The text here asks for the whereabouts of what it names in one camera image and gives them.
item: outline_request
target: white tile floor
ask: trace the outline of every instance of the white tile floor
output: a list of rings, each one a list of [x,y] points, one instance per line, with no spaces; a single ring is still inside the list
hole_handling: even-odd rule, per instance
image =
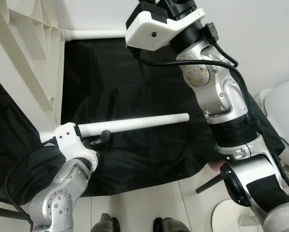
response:
[[[151,232],[156,217],[180,220],[192,232],[211,232],[211,214],[229,196],[222,182],[202,194],[196,194],[195,188],[217,174],[205,166],[193,177],[165,185],[114,196],[80,198],[73,211],[74,231],[89,232],[102,213],[109,213],[119,220],[122,232]],[[0,207],[12,209],[3,203]],[[0,231],[28,232],[29,225],[0,217]]]

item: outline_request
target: black backdrop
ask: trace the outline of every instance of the black backdrop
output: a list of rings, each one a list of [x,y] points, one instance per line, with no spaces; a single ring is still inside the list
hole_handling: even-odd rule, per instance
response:
[[[143,51],[142,56],[155,61],[175,59],[170,47]],[[284,146],[278,135],[254,101],[253,108],[265,129],[265,140],[270,139],[280,154]],[[186,178],[214,161],[217,152],[195,95],[178,67],[137,63],[123,39],[65,44],[62,124],[176,113],[189,113],[190,121],[112,134],[109,146],[100,150],[99,167],[84,196],[117,194]],[[2,185],[8,170],[38,140],[37,131],[0,86],[0,201],[6,201]],[[29,201],[51,182],[63,162],[55,147],[32,154],[11,179],[16,200]]]

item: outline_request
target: black wire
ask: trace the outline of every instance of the black wire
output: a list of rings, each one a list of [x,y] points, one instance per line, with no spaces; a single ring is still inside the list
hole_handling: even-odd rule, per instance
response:
[[[195,60],[177,60],[177,61],[168,61],[168,62],[151,62],[151,61],[141,59],[140,53],[134,53],[134,57],[140,63],[143,63],[143,64],[148,65],[148,66],[167,67],[167,66],[179,66],[179,65],[216,65],[216,66],[220,66],[220,67],[223,67],[223,68],[226,68],[226,69],[232,71],[235,74],[235,75],[233,75],[233,78],[238,83],[238,85],[241,89],[241,93],[243,95],[243,98],[246,102],[246,106],[248,108],[248,113],[249,113],[249,116],[251,118],[251,121],[252,121],[252,123],[256,124],[256,128],[258,129],[258,132],[260,134],[264,135],[264,131],[261,128],[260,123],[253,116],[253,110],[251,107],[251,101],[250,101],[250,97],[249,97],[248,90],[246,87],[246,83],[245,83],[243,77],[241,76],[241,73],[235,67],[231,66],[230,64],[227,64],[227,63],[224,63],[221,61],[215,61],[215,60],[195,59]],[[276,154],[275,149],[269,140],[268,140],[267,146],[271,150],[270,153],[271,153],[271,155],[272,155],[272,157],[273,157],[273,159],[274,159],[274,161],[278,167],[278,170],[281,173],[282,178],[285,180],[285,182],[289,186],[289,178],[285,174],[284,169],[280,163],[279,157]]]
[[[233,66],[236,68],[238,66],[238,62],[232,58],[230,55],[228,55],[226,52],[223,51],[223,49],[215,42],[213,46],[217,49],[217,51],[223,55],[226,59],[228,59],[231,63],[233,63]]]
[[[33,221],[30,219],[29,215],[20,207],[19,204],[17,204],[15,202],[15,200],[12,198],[9,189],[8,189],[8,182],[9,182],[9,177],[11,176],[11,174],[13,173],[13,171],[27,158],[29,157],[34,151],[36,151],[38,148],[43,147],[44,145],[50,143],[51,140],[48,140],[46,142],[43,142],[42,144],[40,144],[37,148],[35,148],[34,150],[32,150],[31,152],[29,152],[27,155],[25,155],[24,157],[22,157],[18,163],[16,163],[11,170],[9,171],[9,173],[7,174],[6,178],[5,178],[5,184],[4,184],[4,189],[5,189],[5,193],[7,196],[7,199],[9,200],[9,202],[18,210],[19,213],[21,213],[23,215],[23,217],[26,219],[26,221],[28,221],[28,223],[30,224],[30,231],[32,231],[33,229]]]

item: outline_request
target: white shelf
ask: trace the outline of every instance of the white shelf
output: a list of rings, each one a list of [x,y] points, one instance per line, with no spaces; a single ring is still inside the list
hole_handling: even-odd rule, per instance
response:
[[[63,62],[51,0],[0,0],[0,83],[41,140],[60,125]]]

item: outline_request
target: white rod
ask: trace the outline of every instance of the white rod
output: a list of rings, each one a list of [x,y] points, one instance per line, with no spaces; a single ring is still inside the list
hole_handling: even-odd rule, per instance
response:
[[[126,30],[63,30],[65,41],[124,38]]]
[[[98,122],[78,125],[82,137],[100,135],[102,131],[109,130],[111,133],[120,131],[130,131],[140,128],[156,127],[161,125],[187,122],[188,114],[164,115],[154,117],[141,117],[133,119],[124,119],[109,122]]]

